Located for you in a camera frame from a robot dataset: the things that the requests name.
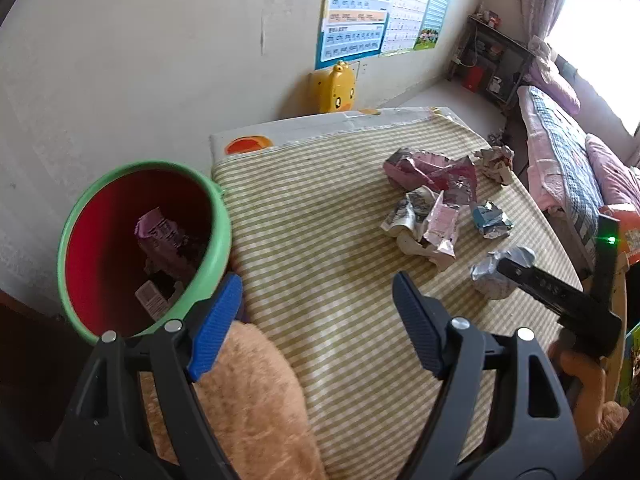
green trash bin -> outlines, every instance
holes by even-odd
[[[134,295],[147,279],[146,254],[134,229],[156,207],[208,243],[181,297],[154,322]],[[84,192],[62,231],[58,289],[65,314],[91,344],[107,330],[123,336],[151,333],[169,319],[184,318],[193,303],[212,295],[226,271],[230,247],[229,216],[222,190],[212,180],[162,160],[117,168]]]

checkered blanket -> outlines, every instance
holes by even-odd
[[[564,182],[564,212],[580,238],[590,265],[595,261],[598,209],[604,205],[587,158],[586,134],[575,120],[539,88],[527,88],[534,109],[546,130]]]
[[[498,334],[528,326],[543,347],[556,336],[556,316],[520,290],[488,301],[474,289],[469,268],[488,251],[522,245],[536,251],[542,269],[580,287],[518,180],[502,187],[478,175],[478,201],[495,202],[515,224],[508,238],[482,238],[463,207],[449,269],[437,272],[424,257],[402,254],[380,229],[404,194],[382,171],[400,146],[459,158],[488,144],[434,115],[235,155],[214,168],[226,190],[232,266],[242,276],[244,304],[300,380],[330,480],[394,480],[440,389],[420,366],[394,306],[398,270],[452,316]],[[491,407],[493,377],[484,379],[466,452],[482,440]]]

brown plush toy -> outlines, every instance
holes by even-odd
[[[158,455],[177,463],[151,373],[141,374],[141,384]],[[213,369],[194,388],[242,480],[326,479],[298,379],[257,327],[233,322]]]
[[[557,343],[549,347],[549,355],[556,353]],[[580,379],[582,390],[574,407],[574,422],[584,465],[589,466],[607,447],[629,414],[618,403],[605,402],[606,374],[599,364],[584,354],[564,350],[560,354],[562,370]]]

screw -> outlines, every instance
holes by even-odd
[[[114,341],[116,341],[117,336],[118,335],[113,330],[107,330],[107,332],[102,334],[102,337],[100,339],[103,343],[113,343]]]
[[[525,326],[519,328],[516,333],[518,334],[518,337],[524,341],[533,341],[533,338],[536,336],[532,329]]]
[[[455,317],[451,320],[451,325],[458,330],[466,330],[471,326],[471,323],[464,317]]]
[[[179,319],[170,319],[164,324],[164,329],[169,333],[180,332],[182,322]]]

yellow duck toy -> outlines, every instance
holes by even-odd
[[[319,112],[346,112],[353,107],[356,76],[343,60],[338,61],[321,81],[319,88]]]

